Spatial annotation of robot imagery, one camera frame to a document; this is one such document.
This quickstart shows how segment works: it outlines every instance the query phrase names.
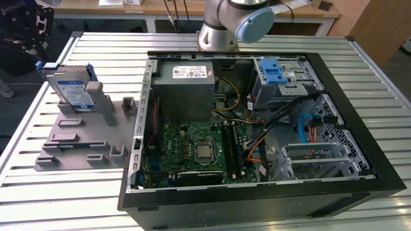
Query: motherboard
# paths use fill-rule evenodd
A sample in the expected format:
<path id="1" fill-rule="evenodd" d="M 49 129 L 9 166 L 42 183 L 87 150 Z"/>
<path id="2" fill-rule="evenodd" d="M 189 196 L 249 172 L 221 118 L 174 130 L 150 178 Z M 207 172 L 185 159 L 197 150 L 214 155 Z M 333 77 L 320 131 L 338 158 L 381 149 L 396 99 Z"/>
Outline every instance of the motherboard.
<path id="1" fill-rule="evenodd" d="M 242 123 L 166 124 L 162 154 L 147 157 L 146 187 L 257 182 L 243 159 L 246 141 Z"/>

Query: power supply label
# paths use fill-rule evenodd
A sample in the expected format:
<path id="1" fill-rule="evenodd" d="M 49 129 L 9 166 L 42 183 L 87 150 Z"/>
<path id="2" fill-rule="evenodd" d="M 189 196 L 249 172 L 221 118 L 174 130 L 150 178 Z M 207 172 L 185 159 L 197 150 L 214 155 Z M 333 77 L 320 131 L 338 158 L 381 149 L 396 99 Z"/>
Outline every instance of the power supply label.
<path id="1" fill-rule="evenodd" d="M 207 78 L 206 66 L 175 66 L 173 78 Z"/>
<path id="2" fill-rule="evenodd" d="M 95 103 L 86 92 L 86 85 L 83 81 L 58 81 L 62 94 L 67 98 L 70 104 L 77 111 L 91 111 Z"/>

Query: wooden table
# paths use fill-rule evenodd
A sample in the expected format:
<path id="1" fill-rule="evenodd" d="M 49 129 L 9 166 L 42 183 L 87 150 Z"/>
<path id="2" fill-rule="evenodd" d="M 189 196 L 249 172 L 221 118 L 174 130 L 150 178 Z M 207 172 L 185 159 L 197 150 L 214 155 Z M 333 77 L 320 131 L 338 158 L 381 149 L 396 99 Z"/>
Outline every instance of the wooden table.
<path id="1" fill-rule="evenodd" d="M 191 20 L 203 20 L 205 3 L 187 2 Z M 177 0 L 181 20 L 187 19 L 183 0 Z M 330 11 L 318 9 L 321 0 L 314 0 L 314 7 L 305 6 L 294 10 L 295 23 L 321 24 L 317 36 L 328 36 L 337 18 L 341 17 L 338 10 L 332 7 Z M 173 1 L 169 2 L 171 13 L 175 17 Z M 147 23 L 149 33 L 155 33 L 155 21 L 169 20 L 167 10 L 163 0 L 146 0 L 142 5 L 126 4 L 122 8 L 99 9 L 99 0 L 63 0 L 57 8 L 55 18 L 77 19 L 143 19 Z M 291 21 L 291 12 L 277 14 L 275 22 L 287 23 Z"/>

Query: yellow cable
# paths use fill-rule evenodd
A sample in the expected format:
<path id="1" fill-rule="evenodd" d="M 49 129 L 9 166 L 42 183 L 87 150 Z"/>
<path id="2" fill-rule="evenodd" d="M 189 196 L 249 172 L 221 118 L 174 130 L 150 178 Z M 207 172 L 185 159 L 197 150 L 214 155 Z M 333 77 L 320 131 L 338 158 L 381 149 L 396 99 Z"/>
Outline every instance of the yellow cable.
<path id="1" fill-rule="evenodd" d="M 215 112 L 225 112 L 225 111 L 230 111 L 231 109 L 237 108 L 237 106 L 239 105 L 241 103 L 241 93 L 239 93 L 239 90 L 237 89 L 237 87 L 233 85 L 233 83 L 223 77 L 221 77 L 222 80 L 225 80 L 229 85 L 233 87 L 233 89 L 237 91 L 237 94 L 238 94 L 238 101 L 237 101 L 237 104 L 229 108 L 222 108 L 222 109 L 213 109 L 213 111 Z"/>

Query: hard drive label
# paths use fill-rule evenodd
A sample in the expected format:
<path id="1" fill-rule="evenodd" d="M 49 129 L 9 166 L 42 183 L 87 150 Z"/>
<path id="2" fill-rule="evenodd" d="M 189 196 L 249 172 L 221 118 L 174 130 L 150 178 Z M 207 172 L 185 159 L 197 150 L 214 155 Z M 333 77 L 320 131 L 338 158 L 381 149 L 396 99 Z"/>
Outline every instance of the hard drive label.
<path id="1" fill-rule="evenodd" d="M 58 81 L 62 94 L 67 98 L 70 104 L 77 111 L 91 111 L 95 103 L 86 92 L 86 85 L 83 81 Z"/>

